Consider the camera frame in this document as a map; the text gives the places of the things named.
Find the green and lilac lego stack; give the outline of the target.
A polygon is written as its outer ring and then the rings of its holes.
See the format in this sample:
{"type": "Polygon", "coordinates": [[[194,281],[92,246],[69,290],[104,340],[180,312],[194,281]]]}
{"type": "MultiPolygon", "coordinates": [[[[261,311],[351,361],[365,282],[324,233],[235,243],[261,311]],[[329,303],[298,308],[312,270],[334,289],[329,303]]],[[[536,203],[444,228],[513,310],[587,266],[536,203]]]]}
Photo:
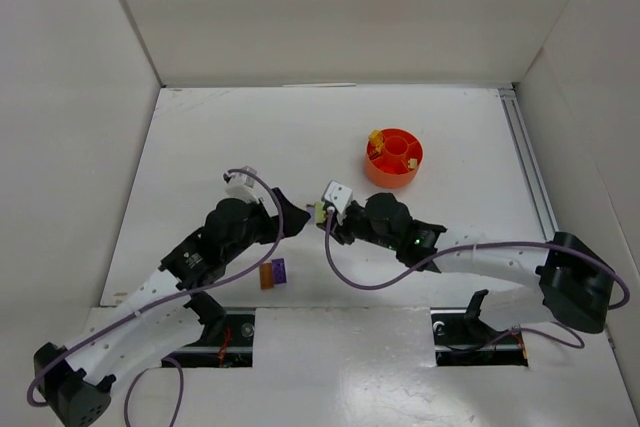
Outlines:
{"type": "Polygon", "coordinates": [[[310,216],[309,222],[314,225],[323,224],[326,221],[327,213],[322,202],[306,205],[306,211],[310,216]]]}

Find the yellow lego brick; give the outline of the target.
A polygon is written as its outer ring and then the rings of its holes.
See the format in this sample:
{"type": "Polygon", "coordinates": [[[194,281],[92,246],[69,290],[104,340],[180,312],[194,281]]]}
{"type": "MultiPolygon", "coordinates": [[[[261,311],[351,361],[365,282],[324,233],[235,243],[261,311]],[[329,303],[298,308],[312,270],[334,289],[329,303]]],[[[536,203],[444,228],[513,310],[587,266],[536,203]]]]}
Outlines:
{"type": "Polygon", "coordinates": [[[380,130],[374,130],[368,137],[368,143],[372,149],[372,152],[380,154],[384,146],[385,137],[380,130]]]}

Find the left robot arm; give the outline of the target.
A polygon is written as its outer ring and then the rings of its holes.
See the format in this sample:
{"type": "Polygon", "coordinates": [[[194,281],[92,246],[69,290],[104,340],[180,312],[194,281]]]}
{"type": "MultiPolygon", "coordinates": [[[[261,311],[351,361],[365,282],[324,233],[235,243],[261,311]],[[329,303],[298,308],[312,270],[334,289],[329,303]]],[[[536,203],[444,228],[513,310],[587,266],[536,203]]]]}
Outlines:
{"type": "Polygon", "coordinates": [[[254,197],[218,202],[203,226],[179,243],[147,280],[116,307],[107,323],[61,346],[48,342],[33,356],[27,402],[50,408],[65,426],[89,426],[115,391],[175,350],[215,339],[226,311],[209,294],[226,267],[255,244],[276,248],[310,219],[277,189],[277,213],[254,197]]]}

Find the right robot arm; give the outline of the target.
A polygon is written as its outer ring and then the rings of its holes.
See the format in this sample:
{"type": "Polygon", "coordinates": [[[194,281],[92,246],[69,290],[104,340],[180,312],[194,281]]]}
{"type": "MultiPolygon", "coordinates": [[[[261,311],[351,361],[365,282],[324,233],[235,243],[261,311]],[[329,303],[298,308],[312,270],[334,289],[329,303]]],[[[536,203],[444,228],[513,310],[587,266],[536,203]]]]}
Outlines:
{"type": "Polygon", "coordinates": [[[344,186],[323,196],[328,240],[363,241],[394,252],[414,272],[472,274],[513,283],[511,290],[481,289],[465,319],[494,331],[522,323],[558,322],[587,334],[603,331],[613,270],[578,237],[557,232],[547,242],[487,241],[414,218],[390,192],[365,204],[344,186]]]}

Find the purple lego brick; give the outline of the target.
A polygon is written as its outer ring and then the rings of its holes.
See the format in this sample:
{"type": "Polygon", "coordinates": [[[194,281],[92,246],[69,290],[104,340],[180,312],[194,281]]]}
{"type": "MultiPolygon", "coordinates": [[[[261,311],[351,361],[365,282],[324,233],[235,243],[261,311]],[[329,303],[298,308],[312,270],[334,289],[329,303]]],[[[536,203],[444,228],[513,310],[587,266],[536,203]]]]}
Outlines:
{"type": "Polygon", "coordinates": [[[275,258],[271,261],[272,278],[275,286],[287,283],[286,263],[283,258],[275,258]]]}

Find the brown lego brick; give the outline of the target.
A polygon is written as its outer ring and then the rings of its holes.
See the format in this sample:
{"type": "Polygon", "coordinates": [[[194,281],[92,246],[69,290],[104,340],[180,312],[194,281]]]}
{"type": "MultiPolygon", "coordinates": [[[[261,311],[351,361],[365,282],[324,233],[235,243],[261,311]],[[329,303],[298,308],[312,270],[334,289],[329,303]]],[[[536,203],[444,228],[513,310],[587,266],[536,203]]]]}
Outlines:
{"type": "Polygon", "coordinates": [[[275,287],[273,267],[271,263],[262,264],[259,269],[259,281],[261,290],[270,290],[275,287]]]}

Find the orange round divided container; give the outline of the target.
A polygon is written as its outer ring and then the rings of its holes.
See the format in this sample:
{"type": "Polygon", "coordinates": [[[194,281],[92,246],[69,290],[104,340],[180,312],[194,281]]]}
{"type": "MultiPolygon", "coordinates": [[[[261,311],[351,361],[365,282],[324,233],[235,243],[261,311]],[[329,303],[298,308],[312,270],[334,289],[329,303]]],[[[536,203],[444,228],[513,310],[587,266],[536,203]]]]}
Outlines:
{"type": "Polygon", "coordinates": [[[420,141],[410,132],[398,128],[380,130],[385,137],[380,154],[372,152],[368,143],[364,158],[365,175],[370,182],[386,189],[408,186],[417,175],[424,151],[420,141]],[[415,169],[408,167],[410,158],[418,160],[415,169]]]}

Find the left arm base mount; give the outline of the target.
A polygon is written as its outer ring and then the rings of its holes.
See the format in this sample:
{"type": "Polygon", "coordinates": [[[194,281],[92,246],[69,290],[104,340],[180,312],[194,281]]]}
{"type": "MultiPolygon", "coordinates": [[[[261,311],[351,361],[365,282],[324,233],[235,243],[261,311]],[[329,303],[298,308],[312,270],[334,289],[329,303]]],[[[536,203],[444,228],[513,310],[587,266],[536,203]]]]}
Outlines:
{"type": "Polygon", "coordinates": [[[253,366],[256,309],[226,308],[226,317],[217,335],[172,352],[169,357],[183,368],[233,369],[253,366]]]}

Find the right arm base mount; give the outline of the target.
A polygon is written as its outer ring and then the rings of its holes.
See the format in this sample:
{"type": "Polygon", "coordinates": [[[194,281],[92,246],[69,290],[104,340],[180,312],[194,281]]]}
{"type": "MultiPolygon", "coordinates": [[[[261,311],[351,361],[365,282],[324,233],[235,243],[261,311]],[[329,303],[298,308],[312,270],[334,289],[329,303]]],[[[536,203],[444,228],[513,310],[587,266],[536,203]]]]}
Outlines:
{"type": "Polygon", "coordinates": [[[528,360],[520,334],[509,334],[496,340],[496,331],[479,319],[482,301],[489,293],[473,294],[468,306],[436,308],[431,323],[438,367],[527,367],[528,360]]]}

